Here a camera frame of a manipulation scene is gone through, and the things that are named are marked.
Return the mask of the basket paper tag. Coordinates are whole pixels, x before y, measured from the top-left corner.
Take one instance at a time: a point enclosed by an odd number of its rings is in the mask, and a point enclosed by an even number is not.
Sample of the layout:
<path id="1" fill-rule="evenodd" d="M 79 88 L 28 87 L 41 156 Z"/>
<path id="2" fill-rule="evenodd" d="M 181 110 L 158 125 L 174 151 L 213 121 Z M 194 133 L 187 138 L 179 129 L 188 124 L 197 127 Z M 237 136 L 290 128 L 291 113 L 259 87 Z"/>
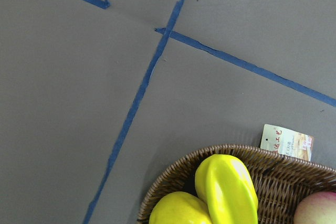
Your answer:
<path id="1" fill-rule="evenodd" d="M 260 148 L 311 161 L 314 137 L 284 127 L 265 124 Z"/>

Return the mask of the brown wicker basket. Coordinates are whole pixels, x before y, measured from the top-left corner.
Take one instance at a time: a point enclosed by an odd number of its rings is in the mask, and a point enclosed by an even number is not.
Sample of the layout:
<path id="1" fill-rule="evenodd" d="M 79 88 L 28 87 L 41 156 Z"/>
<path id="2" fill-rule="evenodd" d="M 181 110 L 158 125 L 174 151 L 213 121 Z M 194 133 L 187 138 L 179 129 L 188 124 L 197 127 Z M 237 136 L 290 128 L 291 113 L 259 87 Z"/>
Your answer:
<path id="1" fill-rule="evenodd" d="M 304 198 L 319 191 L 335 191 L 333 168 L 254 146 L 213 145 L 193 151 L 166 168 L 145 195 L 137 223 L 148 223 L 154 206 L 169 193 L 195 195 L 196 169 L 213 154 L 229 154 L 245 164 L 259 200 L 259 223 L 293 223 L 296 207 Z"/>

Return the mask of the yellow starfruit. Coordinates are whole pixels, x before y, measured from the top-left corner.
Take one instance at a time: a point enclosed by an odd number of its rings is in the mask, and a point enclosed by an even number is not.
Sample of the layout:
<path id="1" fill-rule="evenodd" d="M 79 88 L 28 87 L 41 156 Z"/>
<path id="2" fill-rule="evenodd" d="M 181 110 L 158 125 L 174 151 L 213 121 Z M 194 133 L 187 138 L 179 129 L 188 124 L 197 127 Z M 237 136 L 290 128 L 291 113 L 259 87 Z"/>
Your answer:
<path id="1" fill-rule="evenodd" d="M 249 171 L 235 156 L 214 154 L 195 173 L 198 197 L 212 223 L 258 223 L 258 198 Z"/>

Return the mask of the yellow pear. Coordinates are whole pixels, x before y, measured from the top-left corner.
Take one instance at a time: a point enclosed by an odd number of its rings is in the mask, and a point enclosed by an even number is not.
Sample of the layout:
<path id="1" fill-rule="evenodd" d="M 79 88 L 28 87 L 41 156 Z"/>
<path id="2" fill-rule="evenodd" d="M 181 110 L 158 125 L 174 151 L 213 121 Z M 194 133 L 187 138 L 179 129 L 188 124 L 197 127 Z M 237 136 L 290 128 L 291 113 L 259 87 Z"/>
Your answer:
<path id="1" fill-rule="evenodd" d="M 167 194 L 153 208 L 149 223 L 212 223 L 207 205 L 182 191 Z"/>

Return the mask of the red green apple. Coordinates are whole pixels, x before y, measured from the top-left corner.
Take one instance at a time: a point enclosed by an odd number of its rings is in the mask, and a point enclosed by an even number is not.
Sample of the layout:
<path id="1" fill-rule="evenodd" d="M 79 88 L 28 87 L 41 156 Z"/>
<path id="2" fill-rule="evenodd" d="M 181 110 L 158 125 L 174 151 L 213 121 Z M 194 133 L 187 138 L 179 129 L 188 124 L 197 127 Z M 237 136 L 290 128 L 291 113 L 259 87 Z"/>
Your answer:
<path id="1" fill-rule="evenodd" d="M 304 198 L 298 205 L 294 223 L 335 223 L 335 193 L 322 191 Z"/>

